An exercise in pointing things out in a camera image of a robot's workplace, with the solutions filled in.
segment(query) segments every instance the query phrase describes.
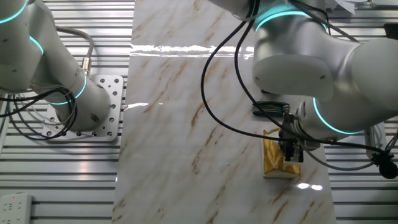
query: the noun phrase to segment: gold foil bag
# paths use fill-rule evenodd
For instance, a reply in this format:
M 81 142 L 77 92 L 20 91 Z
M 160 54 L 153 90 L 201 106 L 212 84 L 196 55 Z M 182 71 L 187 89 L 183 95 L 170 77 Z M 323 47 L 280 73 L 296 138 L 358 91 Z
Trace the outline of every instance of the gold foil bag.
M 268 136 L 272 133 L 279 132 L 276 128 L 269 133 L 264 130 L 264 135 Z M 263 176 L 268 178 L 294 178 L 300 175 L 301 166 L 298 164 L 286 166 L 284 164 L 284 155 L 279 149 L 279 145 L 268 139 L 261 139 L 261 154 Z

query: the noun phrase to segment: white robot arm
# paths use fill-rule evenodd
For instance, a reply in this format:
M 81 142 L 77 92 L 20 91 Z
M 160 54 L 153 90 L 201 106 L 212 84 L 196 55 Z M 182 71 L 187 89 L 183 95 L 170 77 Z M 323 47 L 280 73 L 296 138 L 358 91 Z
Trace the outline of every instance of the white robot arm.
M 251 3 L 209 1 L 240 18 Z M 273 2 L 261 0 L 259 12 Z M 325 10 L 324 0 L 298 2 Z M 253 28 L 256 85 L 270 93 L 311 96 L 295 119 L 284 121 L 295 133 L 338 141 L 398 115 L 398 41 L 361 44 L 334 38 L 323 24 L 283 0 L 257 17 Z
M 64 86 L 74 94 L 78 108 L 71 130 L 90 131 L 107 117 L 109 95 L 86 76 L 62 44 L 48 7 L 41 0 L 31 2 L 0 1 L 0 93 L 20 93 L 31 87 L 40 94 L 48 91 L 43 87 Z M 60 121 L 70 117 L 62 94 L 46 100 Z

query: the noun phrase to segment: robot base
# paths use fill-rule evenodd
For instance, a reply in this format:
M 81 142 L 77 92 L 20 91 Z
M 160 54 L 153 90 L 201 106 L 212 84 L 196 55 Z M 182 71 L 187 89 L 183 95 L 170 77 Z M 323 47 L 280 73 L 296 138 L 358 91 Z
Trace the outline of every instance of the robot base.
M 115 75 L 91 75 L 90 78 L 94 83 L 101 85 L 108 92 L 109 97 L 111 98 L 111 110 L 109 111 L 108 117 L 92 131 L 68 131 L 66 136 L 51 139 L 49 142 L 111 142 L 116 139 L 116 136 L 118 136 L 123 92 L 123 77 Z M 55 109 L 50 105 L 47 109 L 46 117 L 54 120 L 54 123 L 59 123 Z M 62 128 L 63 126 L 51 126 L 45 124 L 42 134 L 53 136 Z

